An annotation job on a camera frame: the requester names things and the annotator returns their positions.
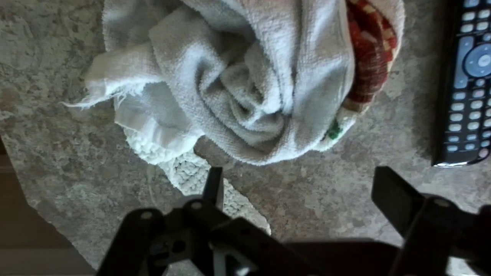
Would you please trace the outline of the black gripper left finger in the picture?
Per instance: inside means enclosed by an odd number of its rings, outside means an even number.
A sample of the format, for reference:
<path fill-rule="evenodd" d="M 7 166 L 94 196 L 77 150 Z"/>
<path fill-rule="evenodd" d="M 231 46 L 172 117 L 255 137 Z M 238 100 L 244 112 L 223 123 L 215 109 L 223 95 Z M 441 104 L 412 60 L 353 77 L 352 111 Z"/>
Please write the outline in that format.
<path fill-rule="evenodd" d="M 224 178 L 212 167 L 201 195 L 171 213 L 137 209 L 128 213 L 97 276 L 165 276 L 189 261 L 205 276 L 324 276 L 307 258 L 244 218 L 223 212 Z"/>

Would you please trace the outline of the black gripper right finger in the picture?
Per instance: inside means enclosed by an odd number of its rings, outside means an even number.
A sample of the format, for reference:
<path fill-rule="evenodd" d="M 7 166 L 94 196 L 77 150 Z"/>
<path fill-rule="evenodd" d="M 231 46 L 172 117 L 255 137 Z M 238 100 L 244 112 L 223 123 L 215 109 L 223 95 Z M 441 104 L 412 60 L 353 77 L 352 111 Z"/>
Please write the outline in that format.
<path fill-rule="evenodd" d="M 452 258 L 491 276 L 491 206 L 478 213 L 418 192 L 392 167 L 375 170 L 372 199 L 404 238 L 390 276 L 445 276 Z"/>

